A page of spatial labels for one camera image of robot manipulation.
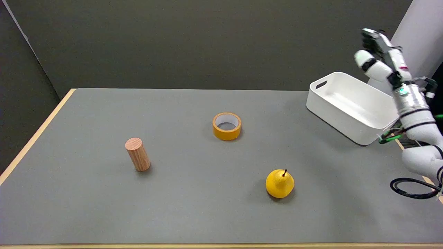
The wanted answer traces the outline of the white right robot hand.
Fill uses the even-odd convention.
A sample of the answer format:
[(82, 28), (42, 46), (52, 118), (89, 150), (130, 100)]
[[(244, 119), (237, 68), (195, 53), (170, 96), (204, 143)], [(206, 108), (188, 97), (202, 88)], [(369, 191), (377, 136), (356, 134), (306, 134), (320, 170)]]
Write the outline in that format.
[(361, 30), (363, 49), (354, 54), (358, 67), (370, 79), (389, 83), (392, 90), (413, 83), (403, 57), (403, 47), (394, 46), (382, 30)]

